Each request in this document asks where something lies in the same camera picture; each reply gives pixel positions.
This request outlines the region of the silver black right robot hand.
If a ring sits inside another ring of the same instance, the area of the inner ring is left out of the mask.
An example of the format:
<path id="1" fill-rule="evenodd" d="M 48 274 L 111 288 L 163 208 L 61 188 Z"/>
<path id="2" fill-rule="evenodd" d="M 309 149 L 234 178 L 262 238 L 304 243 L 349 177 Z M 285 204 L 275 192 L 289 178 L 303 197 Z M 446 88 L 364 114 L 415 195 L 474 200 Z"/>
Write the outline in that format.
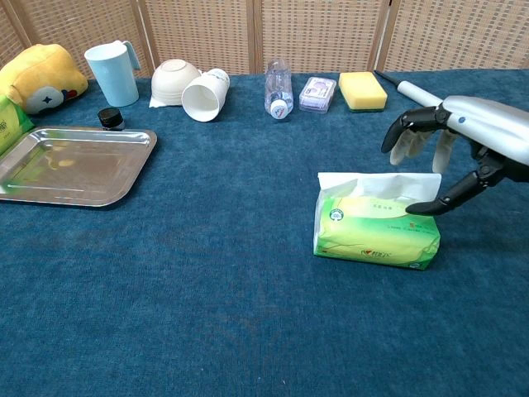
<path id="1" fill-rule="evenodd" d="M 381 151 L 395 148 L 407 132 L 440 129 L 464 136 L 479 167 L 435 200 L 409 205 L 407 213 L 442 215 L 504 178 L 528 181 L 528 113 L 488 99 L 452 95 L 439 105 L 408 110 L 388 129 Z"/>

